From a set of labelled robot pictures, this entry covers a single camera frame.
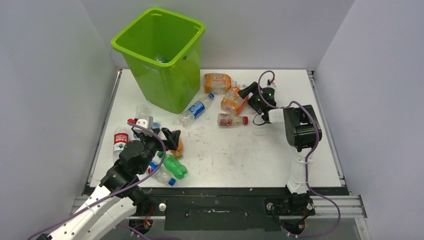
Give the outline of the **red cap tea bottle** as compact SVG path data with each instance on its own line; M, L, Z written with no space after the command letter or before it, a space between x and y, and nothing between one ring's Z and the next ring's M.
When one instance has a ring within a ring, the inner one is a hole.
M247 116L239 116L230 113L219 113L217 115L217 125L224 128L234 128L246 126L249 123Z

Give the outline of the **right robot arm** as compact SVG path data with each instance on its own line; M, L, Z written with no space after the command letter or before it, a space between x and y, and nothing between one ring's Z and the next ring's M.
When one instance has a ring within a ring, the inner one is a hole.
M265 124L284 124L286 140L294 151L286 186L291 194L308 193L308 166L323 136L313 106L292 101L289 106L276 107L275 89L262 88L257 82L239 90L237 95L243 99L249 97L248 104Z

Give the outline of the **crushed orange label bottle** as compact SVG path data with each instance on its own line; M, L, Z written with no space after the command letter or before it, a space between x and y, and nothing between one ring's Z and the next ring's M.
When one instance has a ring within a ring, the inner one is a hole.
M233 115L239 115L248 103L249 97L242 98L238 94L241 89L237 86L231 87L224 95L220 107L223 111Z

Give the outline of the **Pepsi bottle blue label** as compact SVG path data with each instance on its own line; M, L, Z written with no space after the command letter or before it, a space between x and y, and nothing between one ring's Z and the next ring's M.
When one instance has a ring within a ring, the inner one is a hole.
M159 53L154 56L154 60L162 64L168 63L167 59Z

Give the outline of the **green plastic bottle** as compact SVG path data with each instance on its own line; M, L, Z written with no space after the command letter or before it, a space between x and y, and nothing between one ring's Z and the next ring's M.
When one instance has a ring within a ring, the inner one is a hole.
M165 168L171 172L178 180L181 180L185 177L185 175L188 173L187 168L180 163L180 161L175 158L171 154L165 154L162 151L159 151L157 153L157 156L159 158L165 157L163 161L163 165Z

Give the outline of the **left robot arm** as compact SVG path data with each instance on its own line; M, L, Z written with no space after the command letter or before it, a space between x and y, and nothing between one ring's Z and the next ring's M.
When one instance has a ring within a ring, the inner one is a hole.
M99 240L125 218L141 216L149 210L149 198L139 184L152 177L144 174L157 152L176 150L180 130L153 130L134 125L137 140L124 146L113 166L100 180L88 199L65 220L33 236L36 240Z

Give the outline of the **small orange juice bottle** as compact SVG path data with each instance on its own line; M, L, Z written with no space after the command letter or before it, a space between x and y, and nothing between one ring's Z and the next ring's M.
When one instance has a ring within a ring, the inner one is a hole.
M180 159L183 157L183 142L181 139L179 139L178 141L178 146L176 150L172 150L172 155L176 158L176 159Z

